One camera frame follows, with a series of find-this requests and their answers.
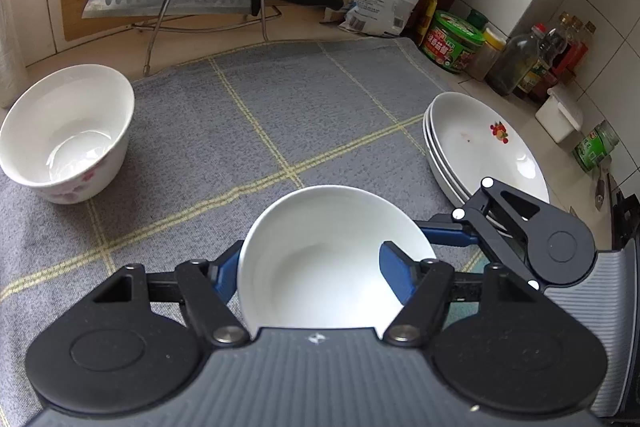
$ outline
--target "stacked white plates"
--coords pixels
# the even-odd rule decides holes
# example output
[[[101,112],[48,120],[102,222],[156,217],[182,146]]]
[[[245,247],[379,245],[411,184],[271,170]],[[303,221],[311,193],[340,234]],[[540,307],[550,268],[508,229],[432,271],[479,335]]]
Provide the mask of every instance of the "stacked white plates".
[[[549,202],[540,166],[513,127],[493,109],[458,92],[439,94],[422,122],[427,159],[449,201],[462,206],[487,176]]]

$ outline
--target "logo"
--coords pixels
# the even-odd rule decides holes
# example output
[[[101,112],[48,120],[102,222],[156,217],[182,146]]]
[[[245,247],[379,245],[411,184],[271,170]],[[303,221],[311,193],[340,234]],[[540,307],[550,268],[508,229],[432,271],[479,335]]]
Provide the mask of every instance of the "logo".
[[[306,338],[310,343],[312,344],[316,344],[316,346],[318,344],[322,344],[325,340],[326,340],[326,336],[324,336],[322,333],[314,333],[312,335],[309,335]]]
[[[509,143],[509,139],[507,138],[509,134],[507,133],[507,128],[502,122],[495,122],[491,126],[491,131],[492,133],[494,133],[494,136],[502,143]]]

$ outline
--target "white ceramic bowl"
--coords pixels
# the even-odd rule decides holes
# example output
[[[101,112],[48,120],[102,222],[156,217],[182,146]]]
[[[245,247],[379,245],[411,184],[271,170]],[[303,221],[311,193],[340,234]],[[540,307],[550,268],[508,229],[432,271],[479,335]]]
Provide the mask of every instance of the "white ceramic bowl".
[[[0,128],[0,167],[53,203],[103,190],[127,151],[134,95],[126,77],[97,64],[46,76],[14,104]]]
[[[416,261],[435,257],[402,210],[359,188],[319,185],[273,203],[240,252],[238,296],[251,334],[375,327],[382,336],[402,308],[380,273],[385,241]]]
[[[447,171],[467,194],[474,194],[482,179],[490,176],[549,202],[538,162],[513,127],[493,109],[469,95],[444,92],[433,100],[430,121]]]

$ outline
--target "yellow cap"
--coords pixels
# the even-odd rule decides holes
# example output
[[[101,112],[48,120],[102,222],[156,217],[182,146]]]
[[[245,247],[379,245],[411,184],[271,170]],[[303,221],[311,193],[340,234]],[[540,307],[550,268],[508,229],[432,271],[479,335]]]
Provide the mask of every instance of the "yellow cap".
[[[501,38],[498,35],[496,35],[495,33],[493,33],[489,28],[484,30],[484,33],[482,34],[482,36],[484,37],[484,40],[492,48],[495,48],[498,51],[500,51],[501,49],[503,49],[507,45],[507,42],[503,38]]]

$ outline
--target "paper towel roll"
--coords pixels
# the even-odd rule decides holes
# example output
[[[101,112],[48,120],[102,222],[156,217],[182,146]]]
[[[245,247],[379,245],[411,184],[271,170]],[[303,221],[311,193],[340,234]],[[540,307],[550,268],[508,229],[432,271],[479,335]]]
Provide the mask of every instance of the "paper towel roll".
[[[0,0],[0,107],[10,107],[28,87],[11,0]]]

